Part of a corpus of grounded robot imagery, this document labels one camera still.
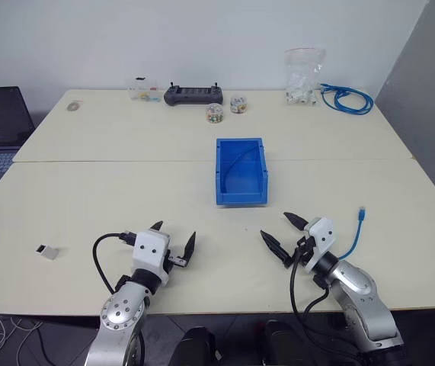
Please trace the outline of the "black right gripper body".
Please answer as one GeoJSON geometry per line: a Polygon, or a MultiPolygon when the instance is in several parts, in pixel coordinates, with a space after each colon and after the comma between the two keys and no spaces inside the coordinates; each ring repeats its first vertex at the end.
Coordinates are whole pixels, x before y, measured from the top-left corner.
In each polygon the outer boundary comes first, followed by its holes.
{"type": "Polygon", "coordinates": [[[315,239],[312,236],[300,238],[296,243],[296,248],[292,256],[294,262],[298,262],[302,267],[307,266],[314,255],[315,239]]]}

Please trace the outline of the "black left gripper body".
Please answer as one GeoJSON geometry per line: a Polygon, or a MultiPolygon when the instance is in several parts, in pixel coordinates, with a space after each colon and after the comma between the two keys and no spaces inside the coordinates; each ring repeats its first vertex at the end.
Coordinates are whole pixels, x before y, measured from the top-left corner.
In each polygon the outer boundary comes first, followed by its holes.
{"type": "Polygon", "coordinates": [[[169,274],[174,266],[185,268],[186,267],[186,258],[181,256],[173,256],[171,254],[171,250],[168,249],[165,253],[164,261],[163,261],[163,269],[169,274]]]}

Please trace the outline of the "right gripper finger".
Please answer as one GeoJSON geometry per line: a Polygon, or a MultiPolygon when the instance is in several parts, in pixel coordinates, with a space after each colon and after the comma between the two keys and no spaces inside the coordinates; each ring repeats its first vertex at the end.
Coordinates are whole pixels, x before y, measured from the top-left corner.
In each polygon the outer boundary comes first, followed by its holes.
{"type": "Polygon", "coordinates": [[[295,213],[284,212],[284,216],[288,219],[288,221],[299,231],[303,231],[305,227],[308,225],[308,221],[303,219],[302,217],[296,215],[295,213]]]}
{"type": "Polygon", "coordinates": [[[266,244],[267,248],[283,263],[285,268],[288,268],[293,263],[293,258],[281,246],[281,244],[269,233],[260,231],[260,235],[266,244]]]}

